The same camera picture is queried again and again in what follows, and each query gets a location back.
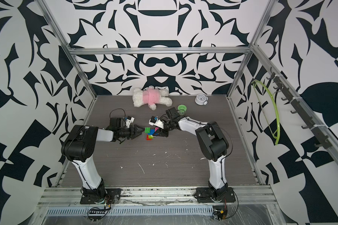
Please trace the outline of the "blue long lego brick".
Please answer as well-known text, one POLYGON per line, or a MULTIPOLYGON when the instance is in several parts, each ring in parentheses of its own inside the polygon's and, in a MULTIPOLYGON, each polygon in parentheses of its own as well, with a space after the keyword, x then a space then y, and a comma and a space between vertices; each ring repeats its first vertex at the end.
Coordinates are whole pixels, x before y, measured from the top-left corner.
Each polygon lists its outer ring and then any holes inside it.
POLYGON ((148 133, 149 135, 153 136, 155 133, 155 129, 151 129, 150 132, 148 133))

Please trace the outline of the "dark green lego brick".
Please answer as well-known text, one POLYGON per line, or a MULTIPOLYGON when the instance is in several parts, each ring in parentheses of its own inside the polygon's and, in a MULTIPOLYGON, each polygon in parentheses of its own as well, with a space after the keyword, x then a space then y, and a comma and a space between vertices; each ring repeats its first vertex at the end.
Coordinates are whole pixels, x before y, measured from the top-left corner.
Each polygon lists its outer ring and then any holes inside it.
POLYGON ((151 132, 151 128, 150 127, 146 127, 145 128, 145 133, 149 134, 151 132))

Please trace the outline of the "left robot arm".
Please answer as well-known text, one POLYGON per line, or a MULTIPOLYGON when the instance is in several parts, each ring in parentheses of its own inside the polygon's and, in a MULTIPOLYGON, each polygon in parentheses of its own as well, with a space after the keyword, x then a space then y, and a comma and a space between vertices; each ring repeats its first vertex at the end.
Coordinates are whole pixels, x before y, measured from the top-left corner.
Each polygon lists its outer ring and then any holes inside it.
POLYGON ((77 169, 83 183, 83 195, 103 199, 107 194, 103 179, 94 163, 94 150, 97 142, 123 142, 140 136, 145 129, 138 125, 106 129, 75 125, 62 144, 61 152, 77 169))

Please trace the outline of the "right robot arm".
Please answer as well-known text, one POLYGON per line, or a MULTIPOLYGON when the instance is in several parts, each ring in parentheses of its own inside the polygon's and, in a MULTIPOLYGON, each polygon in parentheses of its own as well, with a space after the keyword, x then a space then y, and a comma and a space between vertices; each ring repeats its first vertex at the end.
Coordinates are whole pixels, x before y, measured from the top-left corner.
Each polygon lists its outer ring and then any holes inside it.
POLYGON ((158 128, 154 136, 168 137, 170 131, 177 129, 197 137, 201 152, 209 164, 209 198, 218 201, 229 189, 224 165, 230 144, 221 128, 215 121, 200 122, 180 115, 174 107, 166 110, 166 116, 163 120, 156 116, 150 118, 149 125, 158 128))

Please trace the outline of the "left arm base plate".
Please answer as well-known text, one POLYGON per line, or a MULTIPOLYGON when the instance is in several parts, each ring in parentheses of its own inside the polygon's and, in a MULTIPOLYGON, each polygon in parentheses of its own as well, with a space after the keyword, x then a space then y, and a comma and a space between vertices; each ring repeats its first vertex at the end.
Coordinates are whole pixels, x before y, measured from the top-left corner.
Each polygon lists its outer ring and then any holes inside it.
POLYGON ((106 188, 104 191, 82 188, 80 204, 111 204, 120 200, 121 192, 120 188, 106 188))

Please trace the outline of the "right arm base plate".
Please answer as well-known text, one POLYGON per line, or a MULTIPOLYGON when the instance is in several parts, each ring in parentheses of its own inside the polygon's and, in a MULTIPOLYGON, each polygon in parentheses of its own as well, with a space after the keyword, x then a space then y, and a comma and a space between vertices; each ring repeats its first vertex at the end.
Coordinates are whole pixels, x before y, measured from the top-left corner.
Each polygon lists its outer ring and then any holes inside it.
POLYGON ((224 186, 219 190, 214 188, 196 188, 194 198, 199 203, 233 203, 236 202, 236 196, 233 188, 224 186))

